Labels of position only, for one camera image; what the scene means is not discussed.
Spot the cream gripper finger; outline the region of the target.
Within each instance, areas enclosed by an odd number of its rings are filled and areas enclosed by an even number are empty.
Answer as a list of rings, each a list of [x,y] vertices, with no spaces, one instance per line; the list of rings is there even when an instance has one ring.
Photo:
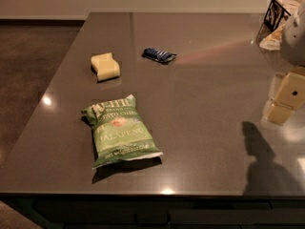
[[[273,124],[283,125],[294,113],[293,109],[268,100],[263,110],[263,118]]]

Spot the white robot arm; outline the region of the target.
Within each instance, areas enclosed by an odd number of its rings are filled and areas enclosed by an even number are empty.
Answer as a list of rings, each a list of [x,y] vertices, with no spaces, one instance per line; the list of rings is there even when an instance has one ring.
[[[281,57],[294,69],[274,77],[274,91],[266,102],[263,117],[283,125],[305,103],[305,3],[261,41],[279,50]]]

